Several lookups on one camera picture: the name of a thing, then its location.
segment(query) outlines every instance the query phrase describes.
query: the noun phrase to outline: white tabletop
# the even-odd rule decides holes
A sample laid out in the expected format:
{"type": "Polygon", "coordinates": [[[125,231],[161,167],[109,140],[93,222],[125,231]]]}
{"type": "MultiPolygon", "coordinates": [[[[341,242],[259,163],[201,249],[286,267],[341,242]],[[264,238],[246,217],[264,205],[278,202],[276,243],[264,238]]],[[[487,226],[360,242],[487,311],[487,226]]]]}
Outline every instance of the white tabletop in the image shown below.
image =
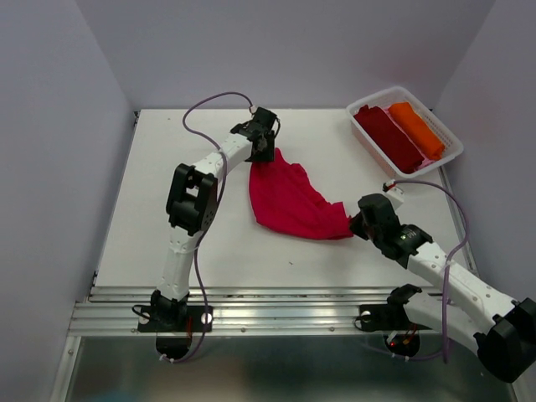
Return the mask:
{"type": "MultiPolygon", "coordinates": [[[[165,204],[173,171],[213,151],[185,131],[183,110],[144,110],[101,259],[96,286],[155,286],[162,274],[169,225],[165,204]]],[[[288,162],[300,163],[326,200],[355,205],[381,191],[387,175],[353,137],[344,110],[275,110],[281,118],[276,146],[288,162]]],[[[229,129],[248,120],[246,110],[201,110],[191,127],[222,142],[229,129]]],[[[428,284],[384,258],[372,243],[354,237],[314,241],[259,226],[248,196],[249,163],[228,178],[224,200],[199,252],[206,286],[376,287],[428,284]]],[[[441,183],[437,171],[422,177],[441,183]]],[[[426,186],[405,185],[401,223],[417,224],[444,250],[458,243],[446,196],[426,186]]],[[[457,259],[465,265],[461,253],[457,259]]],[[[192,270],[192,286],[197,285],[192,270]]]]}

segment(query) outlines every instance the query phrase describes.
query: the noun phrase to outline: towel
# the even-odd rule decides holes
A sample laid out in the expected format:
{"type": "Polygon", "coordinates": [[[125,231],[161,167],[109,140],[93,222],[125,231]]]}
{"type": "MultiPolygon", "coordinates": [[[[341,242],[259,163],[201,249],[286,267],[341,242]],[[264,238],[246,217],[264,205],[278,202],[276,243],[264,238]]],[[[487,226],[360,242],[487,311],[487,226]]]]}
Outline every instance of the towel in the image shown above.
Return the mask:
{"type": "Polygon", "coordinates": [[[402,172],[413,173],[425,160],[381,108],[365,105],[354,118],[402,172]]]}
{"type": "Polygon", "coordinates": [[[389,108],[389,114],[426,157],[433,161],[441,159],[441,155],[445,151],[445,145],[436,137],[436,134],[433,133],[420,116],[413,111],[408,102],[393,104],[389,108]]]}
{"type": "Polygon", "coordinates": [[[353,236],[343,203],[326,201],[302,165],[285,161],[279,148],[274,162],[251,164],[250,201],[257,222],[275,232],[313,240],[353,236]]]}

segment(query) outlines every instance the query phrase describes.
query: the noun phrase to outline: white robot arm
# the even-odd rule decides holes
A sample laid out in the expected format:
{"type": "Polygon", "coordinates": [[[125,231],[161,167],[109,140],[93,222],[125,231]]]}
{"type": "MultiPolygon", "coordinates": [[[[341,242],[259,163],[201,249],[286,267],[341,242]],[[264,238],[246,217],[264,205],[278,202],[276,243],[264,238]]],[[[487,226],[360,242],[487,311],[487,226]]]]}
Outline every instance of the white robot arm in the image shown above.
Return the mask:
{"type": "MultiPolygon", "coordinates": [[[[229,174],[231,170],[251,156],[252,147],[253,143],[247,137],[240,134],[230,134],[221,145],[220,152],[212,152],[191,168],[194,168],[196,173],[213,176],[219,181],[224,174],[224,157],[222,154],[227,158],[227,174],[229,174]]],[[[214,216],[215,211],[211,210],[207,213],[205,219],[209,219],[212,222],[214,216]]],[[[206,229],[203,227],[194,234],[189,234],[188,230],[181,226],[176,225],[171,228],[166,265],[164,266],[162,279],[157,286],[160,294],[168,300],[180,301],[188,295],[193,253],[206,229]]]]}
{"type": "Polygon", "coordinates": [[[134,311],[146,321],[139,326],[141,332],[185,329],[185,319],[193,313],[187,312],[190,270],[199,241],[219,206],[219,181],[241,162],[273,162],[275,158],[277,133],[273,126],[279,119],[261,107],[251,111],[251,120],[233,127],[217,152],[175,169],[166,203],[172,228],[162,277],[151,295],[151,305],[134,311]]]}
{"type": "MultiPolygon", "coordinates": [[[[358,202],[350,229],[372,240],[382,254],[441,289],[447,253],[424,230],[400,224],[394,212],[404,202],[399,188],[384,186],[358,202]]],[[[449,338],[474,352],[497,378],[513,382],[536,361],[536,303],[516,301],[493,289],[467,269],[450,263],[446,326],[449,338]]],[[[364,331],[406,329],[410,323],[442,332],[442,303],[416,286],[395,289],[387,305],[360,306],[367,312],[364,331]]]]}

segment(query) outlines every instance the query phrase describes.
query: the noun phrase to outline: folded red towel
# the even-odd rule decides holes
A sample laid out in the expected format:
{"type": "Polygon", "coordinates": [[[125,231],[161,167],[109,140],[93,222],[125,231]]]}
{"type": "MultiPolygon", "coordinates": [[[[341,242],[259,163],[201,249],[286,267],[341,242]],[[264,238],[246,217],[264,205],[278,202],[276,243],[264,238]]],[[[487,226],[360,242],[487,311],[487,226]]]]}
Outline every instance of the folded red towel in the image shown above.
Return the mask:
{"type": "Polygon", "coordinates": [[[425,160],[381,108],[365,105],[354,118],[402,172],[413,173],[425,160]]]}
{"type": "Polygon", "coordinates": [[[250,201],[257,222],[276,232],[314,240],[353,236],[343,203],[326,201],[278,148],[274,162],[251,164],[250,201]]]}

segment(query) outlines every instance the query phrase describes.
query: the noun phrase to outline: gray wall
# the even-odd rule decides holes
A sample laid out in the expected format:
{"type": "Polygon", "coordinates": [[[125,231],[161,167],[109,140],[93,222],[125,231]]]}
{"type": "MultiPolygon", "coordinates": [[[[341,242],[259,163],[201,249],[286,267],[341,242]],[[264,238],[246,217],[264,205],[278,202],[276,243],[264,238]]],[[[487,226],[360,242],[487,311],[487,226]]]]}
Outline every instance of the gray wall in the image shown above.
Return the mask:
{"type": "Polygon", "coordinates": [[[478,269],[518,299],[536,299],[535,15],[534,0],[498,1],[435,109],[466,147],[448,173],[478,269]]]}
{"type": "Polygon", "coordinates": [[[77,2],[135,107],[190,106],[229,89],[243,90],[264,106],[346,106],[392,84],[433,105],[493,5],[492,0],[77,2]]]}
{"type": "Polygon", "coordinates": [[[90,285],[131,107],[72,0],[0,6],[0,400],[47,400],[90,285]]]}

